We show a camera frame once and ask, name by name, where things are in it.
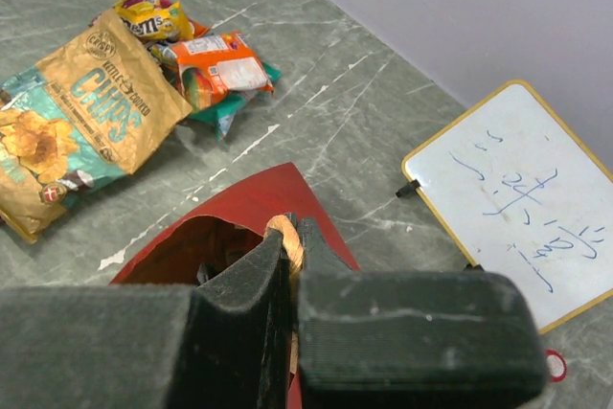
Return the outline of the red paper bag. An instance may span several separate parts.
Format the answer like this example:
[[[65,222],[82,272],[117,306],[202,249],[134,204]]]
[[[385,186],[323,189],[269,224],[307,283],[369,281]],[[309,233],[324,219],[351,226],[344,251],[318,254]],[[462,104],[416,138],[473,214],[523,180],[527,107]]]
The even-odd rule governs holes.
[[[284,408],[295,309],[291,249],[324,266],[356,261],[297,167],[263,170],[181,217],[140,250],[116,284],[188,284],[169,405]],[[224,270],[205,284],[198,266]]]

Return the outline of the orange skittles packet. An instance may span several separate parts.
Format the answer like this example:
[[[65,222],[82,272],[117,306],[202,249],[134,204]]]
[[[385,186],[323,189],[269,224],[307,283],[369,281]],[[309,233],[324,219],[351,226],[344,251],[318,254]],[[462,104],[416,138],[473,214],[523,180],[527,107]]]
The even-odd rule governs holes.
[[[149,50],[173,73],[173,84],[193,113],[219,104],[231,93],[274,91],[261,60],[239,31],[154,44]]]

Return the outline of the yellow m&m's packet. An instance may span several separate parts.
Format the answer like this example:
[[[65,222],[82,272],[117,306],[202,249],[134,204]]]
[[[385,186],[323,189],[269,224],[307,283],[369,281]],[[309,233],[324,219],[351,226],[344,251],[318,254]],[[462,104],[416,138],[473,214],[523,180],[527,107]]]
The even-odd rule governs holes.
[[[180,1],[118,0],[114,10],[144,41],[193,39],[193,27]]]

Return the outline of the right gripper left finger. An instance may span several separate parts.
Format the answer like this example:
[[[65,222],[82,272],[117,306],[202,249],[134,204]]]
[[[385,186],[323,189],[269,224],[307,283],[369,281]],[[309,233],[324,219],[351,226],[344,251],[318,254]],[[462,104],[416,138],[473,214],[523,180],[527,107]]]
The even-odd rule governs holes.
[[[5,408],[284,408],[289,260],[270,232],[201,286],[1,292]]]

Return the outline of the teal snack packet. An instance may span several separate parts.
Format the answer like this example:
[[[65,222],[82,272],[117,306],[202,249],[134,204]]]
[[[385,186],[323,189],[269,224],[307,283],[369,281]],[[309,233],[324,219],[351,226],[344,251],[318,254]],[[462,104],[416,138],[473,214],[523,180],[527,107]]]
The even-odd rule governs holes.
[[[215,128],[223,139],[241,109],[259,93],[273,92],[281,73],[256,57],[221,60],[209,66],[181,65],[184,98],[192,106],[189,119]]]

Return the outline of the brown snack packet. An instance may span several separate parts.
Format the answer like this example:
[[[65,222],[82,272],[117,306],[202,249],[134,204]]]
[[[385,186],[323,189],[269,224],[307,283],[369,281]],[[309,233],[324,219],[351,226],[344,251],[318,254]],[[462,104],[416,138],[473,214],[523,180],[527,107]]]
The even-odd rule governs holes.
[[[1,217],[23,239],[144,165],[191,112],[112,10],[1,84]]]

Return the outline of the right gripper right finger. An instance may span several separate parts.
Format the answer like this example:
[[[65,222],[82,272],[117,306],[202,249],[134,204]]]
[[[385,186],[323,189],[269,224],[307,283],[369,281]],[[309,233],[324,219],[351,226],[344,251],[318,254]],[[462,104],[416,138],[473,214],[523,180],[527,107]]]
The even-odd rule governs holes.
[[[354,270],[315,220],[297,231],[305,408],[516,408],[545,389],[545,351],[508,278]]]

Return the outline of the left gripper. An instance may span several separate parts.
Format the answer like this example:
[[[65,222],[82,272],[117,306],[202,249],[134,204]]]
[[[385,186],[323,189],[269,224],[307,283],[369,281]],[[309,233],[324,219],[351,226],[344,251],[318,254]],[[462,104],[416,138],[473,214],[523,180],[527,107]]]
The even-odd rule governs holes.
[[[217,266],[210,262],[203,262],[198,266],[196,272],[196,282],[205,284],[224,270],[223,266]]]

